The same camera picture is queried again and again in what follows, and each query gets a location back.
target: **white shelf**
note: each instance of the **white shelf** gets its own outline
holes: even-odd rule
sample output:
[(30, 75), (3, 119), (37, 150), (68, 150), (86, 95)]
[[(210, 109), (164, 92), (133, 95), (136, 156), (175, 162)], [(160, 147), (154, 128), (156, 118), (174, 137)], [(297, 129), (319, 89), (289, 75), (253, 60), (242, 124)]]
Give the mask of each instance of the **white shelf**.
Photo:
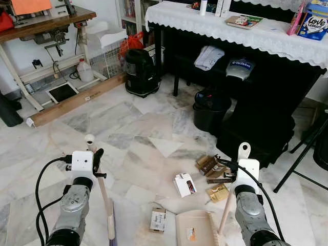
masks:
[(121, 19), (127, 21), (127, 22), (132, 22), (132, 23), (137, 23), (135, 20), (135, 17), (126, 17), (126, 16), (121, 16)]

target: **cardboard box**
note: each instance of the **cardboard box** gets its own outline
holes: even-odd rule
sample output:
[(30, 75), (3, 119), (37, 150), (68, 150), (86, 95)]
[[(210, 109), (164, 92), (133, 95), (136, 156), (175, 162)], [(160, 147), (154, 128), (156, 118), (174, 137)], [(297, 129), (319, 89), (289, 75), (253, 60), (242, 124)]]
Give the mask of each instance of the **cardboard box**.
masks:
[(188, 173), (180, 173), (176, 175), (174, 178), (174, 183), (181, 197), (185, 197), (197, 192), (194, 182)]
[(163, 233), (165, 228), (165, 216), (165, 209), (153, 208), (149, 230), (151, 232)]

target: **black folding chair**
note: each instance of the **black folding chair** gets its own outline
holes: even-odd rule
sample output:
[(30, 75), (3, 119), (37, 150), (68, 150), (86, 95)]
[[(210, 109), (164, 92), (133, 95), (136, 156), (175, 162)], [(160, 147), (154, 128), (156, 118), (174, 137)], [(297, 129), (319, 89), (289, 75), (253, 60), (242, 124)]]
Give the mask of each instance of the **black folding chair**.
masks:
[(294, 153), (303, 143), (309, 141), (303, 152), (299, 155), (297, 160), (294, 162), (292, 167), (288, 170), (288, 172), (285, 174), (273, 192), (277, 193), (292, 173), (295, 173), (302, 178), (305, 178), (308, 181), (328, 190), (328, 187), (323, 186), (313, 179), (310, 179), (309, 177), (295, 171), (298, 164), (300, 164), (314, 143), (315, 148), (313, 153), (313, 160), (318, 166), (328, 171), (328, 110), (325, 110), (323, 118), (324, 119), (318, 119), (313, 125), (312, 129), (309, 131), (308, 135), (297, 146), (295, 146), (294, 149), (291, 150), (291, 153)]

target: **wooden board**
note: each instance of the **wooden board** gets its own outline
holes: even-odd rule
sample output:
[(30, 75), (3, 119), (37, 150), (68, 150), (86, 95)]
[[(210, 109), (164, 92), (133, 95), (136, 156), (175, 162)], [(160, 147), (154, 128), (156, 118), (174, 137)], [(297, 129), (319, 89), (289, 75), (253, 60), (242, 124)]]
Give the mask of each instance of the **wooden board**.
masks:
[(37, 34), (51, 29), (62, 27), (71, 23), (87, 21), (97, 17), (96, 13), (84, 8), (75, 6), (76, 13), (68, 16), (59, 17), (56, 19), (46, 20), (37, 24), (28, 25), (20, 28), (12, 28), (4, 32), (0, 32), (0, 43), (9, 41), (19, 37), (25, 37), (32, 34)]
[(33, 120), (36, 127), (43, 126), (54, 119), (70, 112), (71, 110), (85, 104), (89, 100), (92, 100), (107, 91), (110, 91), (114, 87), (125, 83), (126, 73), (119, 74), (115, 77), (109, 78), (100, 84), (80, 92), (79, 94), (72, 96), (65, 101), (62, 101), (51, 108), (44, 109), (37, 114), (32, 115), (30, 118)]

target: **white tablecloth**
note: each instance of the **white tablecloth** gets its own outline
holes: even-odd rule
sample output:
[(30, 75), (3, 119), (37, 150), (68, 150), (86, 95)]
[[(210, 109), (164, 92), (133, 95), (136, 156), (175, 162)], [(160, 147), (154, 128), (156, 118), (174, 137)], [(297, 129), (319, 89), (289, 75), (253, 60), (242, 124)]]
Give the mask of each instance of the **white tablecloth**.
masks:
[(328, 34), (322, 41), (288, 36), (286, 31), (290, 24), (271, 19), (264, 19), (256, 27), (246, 30), (228, 26), (224, 22), (225, 18), (216, 17), (213, 13), (207, 12), (205, 16), (200, 16), (199, 11), (186, 6), (164, 1), (149, 7), (145, 16), (146, 29), (149, 30), (148, 23), (156, 23), (328, 68)]

